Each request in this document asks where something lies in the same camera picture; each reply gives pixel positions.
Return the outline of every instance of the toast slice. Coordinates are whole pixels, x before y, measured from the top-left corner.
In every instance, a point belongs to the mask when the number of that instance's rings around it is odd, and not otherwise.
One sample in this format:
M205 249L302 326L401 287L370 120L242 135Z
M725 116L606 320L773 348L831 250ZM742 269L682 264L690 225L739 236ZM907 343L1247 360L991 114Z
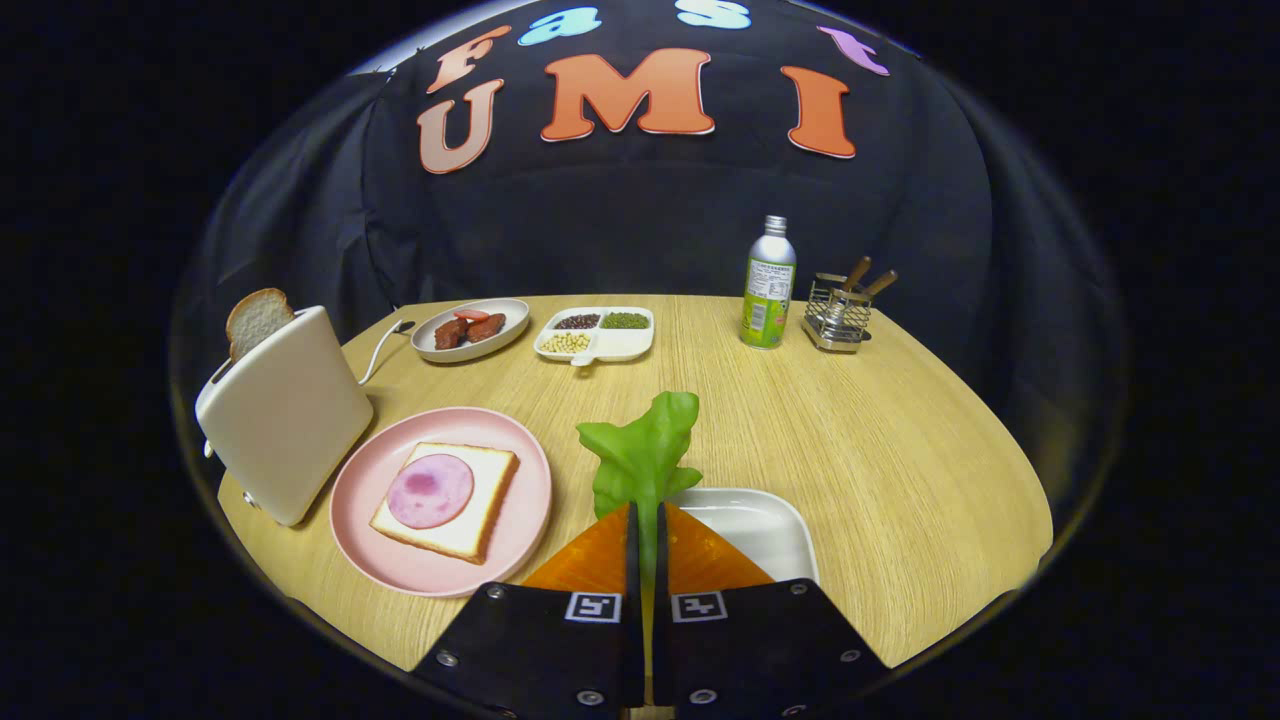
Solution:
M279 290L268 287L247 295L227 315L227 340L232 343L232 363L239 363L250 350L291 320L293 320L293 307L289 307L289 301Z
M474 484L466 507L457 518L443 525L417 530L397 520L387 505L387 496L383 496L383 502L374 512L369 527L393 541L466 560L474 565L484 565L493 525L498 520L511 478L520 468L520 459L515 452L506 450L420 442L401 465L401 470L426 455L452 455L471 468Z

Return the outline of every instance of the pink plate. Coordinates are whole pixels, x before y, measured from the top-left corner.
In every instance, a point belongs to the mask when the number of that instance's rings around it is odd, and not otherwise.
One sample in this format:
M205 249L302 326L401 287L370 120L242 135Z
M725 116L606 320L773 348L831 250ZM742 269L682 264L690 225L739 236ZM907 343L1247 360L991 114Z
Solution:
M420 442L494 447L520 457L484 565L403 544L369 527L387 488ZM334 482L329 523L342 553L375 583L410 594L457 597L518 570L543 537L550 505L547 454L524 425L483 407L442 407L406 418L356 450Z

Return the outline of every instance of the round table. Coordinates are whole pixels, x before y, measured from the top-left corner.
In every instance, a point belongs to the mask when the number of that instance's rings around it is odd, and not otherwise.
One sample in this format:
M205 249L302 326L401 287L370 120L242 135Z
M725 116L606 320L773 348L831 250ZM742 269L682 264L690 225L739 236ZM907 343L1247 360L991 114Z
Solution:
M407 337L393 336L364 387L374 420L353 446L448 406L495 410L529 428L550 462L552 510L539 546L507 582L520 583L595 521L598 457L579 445L575 425L626 424L662 391L700 397L682 460L704 473L699 487L755 488L794 505L812 533L823 591L890 667L910 666L1023 587L1050 548L1048 502L1023 451L960 378L878 310L869 342L856 354L832 354L803 332L801 307L792 309L782 346L760 351L737 338L741 299L522 300L530 329L477 360L428 364ZM364 374L393 322L421 323L458 304L404 306L367 328L343 346L352 373ZM554 313L609 305L654 313L653 347L641 357L572 368L534 352L538 329ZM399 593L352 566L330 532L332 487L333 477L292 528L248 506L230 474L218 503L280 593L346 635L351 643L339 641L349 650L406 671L402 679L412 683L407 671L466 598ZM632 714L662 716L657 708Z

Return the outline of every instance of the metal utensil caddy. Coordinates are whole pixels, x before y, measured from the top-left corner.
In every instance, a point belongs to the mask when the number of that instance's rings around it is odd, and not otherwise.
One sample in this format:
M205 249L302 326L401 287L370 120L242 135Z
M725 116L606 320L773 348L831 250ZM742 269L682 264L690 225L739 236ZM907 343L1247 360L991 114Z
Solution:
M858 352L863 340L870 340L867 324L872 320L872 296L855 283L845 292L847 275L815 273L809 286L809 302L804 307L804 332L813 343L835 352Z

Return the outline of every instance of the bottle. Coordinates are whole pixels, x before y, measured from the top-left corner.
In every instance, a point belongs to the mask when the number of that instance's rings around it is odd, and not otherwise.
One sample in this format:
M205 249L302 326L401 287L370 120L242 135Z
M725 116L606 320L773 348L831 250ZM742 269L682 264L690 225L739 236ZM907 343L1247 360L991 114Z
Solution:
M796 251L786 234L786 218L765 215L764 234L746 259L740 337L751 347L768 350L782 342L796 277Z

